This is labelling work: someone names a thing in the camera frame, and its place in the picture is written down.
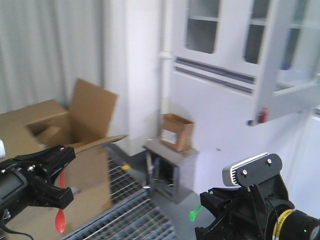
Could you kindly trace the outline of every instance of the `cardboard box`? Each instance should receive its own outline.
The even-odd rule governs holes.
[[[194,122],[173,113],[164,114],[160,141],[177,152],[188,150],[194,125]]]
[[[74,192],[64,210],[66,230],[72,232],[111,206],[108,154],[102,147],[125,135],[106,137],[117,95],[78,79],[69,110],[55,100],[0,114],[0,139],[6,158],[41,151],[56,144],[74,147],[76,159],[64,170],[64,186]],[[56,208],[27,207],[7,226],[35,240],[60,239],[55,230]],[[8,235],[8,239],[20,239]]]

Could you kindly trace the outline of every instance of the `metal grate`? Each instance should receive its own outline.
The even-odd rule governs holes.
[[[109,161],[114,206],[63,240],[176,240],[171,222],[130,174]]]
[[[111,187],[111,200],[113,204],[117,204],[125,200],[132,194],[141,190],[142,186],[139,182],[114,161],[109,160],[109,176]]]

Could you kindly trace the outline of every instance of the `white wall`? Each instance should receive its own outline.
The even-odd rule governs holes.
[[[129,155],[155,137],[159,116],[161,0],[111,0],[106,87],[120,95],[110,135]]]
[[[250,127],[246,122],[253,104],[251,96],[177,72],[171,76],[168,102],[171,112],[195,122],[192,140],[200,152],[195,170],[196,193],[224,187],[223,167],[264,152],[282,158],[281,175],[286,182],[305,121],[303,114]]]
[[[319,116],[313,116],[309,119],[300,149],[288,185],[289,197],[297,209],[320,218]]]

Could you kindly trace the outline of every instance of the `label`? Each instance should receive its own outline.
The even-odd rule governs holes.
[[[273,236],[272,239],[279,240],[281,228],[286,220],[286,218],[293,212],[293,209],[285,210],[281,215],[278,217],[278,221],[275,223],[273,228]]]
[[[177,133],[162,129],[161,140],[166,141],[170,144],[177,144]]]

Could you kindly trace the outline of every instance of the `screw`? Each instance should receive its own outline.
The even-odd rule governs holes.
[[[35,165],[32,166],[28,166],[28,168],[26,169],[28,172],[33,172],[35,170]]]

